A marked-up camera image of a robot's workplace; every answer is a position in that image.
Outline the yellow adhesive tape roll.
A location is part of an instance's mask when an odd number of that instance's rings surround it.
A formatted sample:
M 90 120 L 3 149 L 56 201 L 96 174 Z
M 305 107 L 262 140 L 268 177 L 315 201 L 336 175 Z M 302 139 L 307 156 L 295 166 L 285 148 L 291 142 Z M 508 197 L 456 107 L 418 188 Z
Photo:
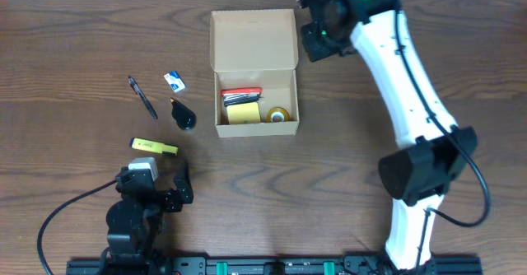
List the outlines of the yellow adhesive tape roll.
M 289 113 L 282 107 L 274 107 L 267 114 L 268 123 L 281 123 L 289 120 Z

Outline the white blue eraser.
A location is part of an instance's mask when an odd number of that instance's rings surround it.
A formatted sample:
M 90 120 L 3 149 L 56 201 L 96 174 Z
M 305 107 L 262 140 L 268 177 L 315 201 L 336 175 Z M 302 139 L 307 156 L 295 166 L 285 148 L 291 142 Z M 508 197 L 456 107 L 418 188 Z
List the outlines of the white blue eraser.
M 166 73 L 164 75 L 164 78 L 174 93 L 181 92 L 186 88 L 184 81 L 181 79 L 177 71 L 171 71 Z

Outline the red multi-tool pocket knife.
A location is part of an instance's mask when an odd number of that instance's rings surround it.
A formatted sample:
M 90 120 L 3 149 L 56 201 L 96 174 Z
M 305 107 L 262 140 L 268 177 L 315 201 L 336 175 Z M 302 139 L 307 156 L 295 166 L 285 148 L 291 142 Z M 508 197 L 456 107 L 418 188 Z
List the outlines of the red multi-tool pocket knife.
M 221 91 L 224 106 L 256 102 L 259 100 L 261 94 L 262 89 L 260 87 L 246 87 Z

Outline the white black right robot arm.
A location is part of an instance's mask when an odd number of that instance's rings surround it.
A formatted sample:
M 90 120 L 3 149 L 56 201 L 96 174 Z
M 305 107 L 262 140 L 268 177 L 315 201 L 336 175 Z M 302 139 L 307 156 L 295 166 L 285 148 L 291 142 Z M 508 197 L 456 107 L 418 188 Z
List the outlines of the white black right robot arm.
M 384 252 L 350 257 L 345 272 L 369 274 L 480 274 L 477 256 L 433 254 L 430 242 L 440 205 L 477 145 L 441 103 L 417 56 L 400 0 L 298 0 L 311 21 L 302 43 L 312 62 L 362 57 L 388 110 L 397 151 L 379 160 L 392 199 Z

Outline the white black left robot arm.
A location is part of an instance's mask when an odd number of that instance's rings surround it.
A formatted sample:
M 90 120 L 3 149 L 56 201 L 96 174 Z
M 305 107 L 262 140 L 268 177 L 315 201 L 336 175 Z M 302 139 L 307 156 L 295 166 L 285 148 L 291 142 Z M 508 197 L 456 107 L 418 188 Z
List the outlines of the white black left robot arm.
M 103 274 L 171 273 L 172 262 L 153 244 L 165 227 L 164 215 L 180 212 L 194 200 L 189 163 L 185 161 L 176 172 L 173 189 L 156 189 L 156 176 L 152 158 L 138 158 L 115 176 L 122 200 L 106 214 L 110 257 L 100 258 Z

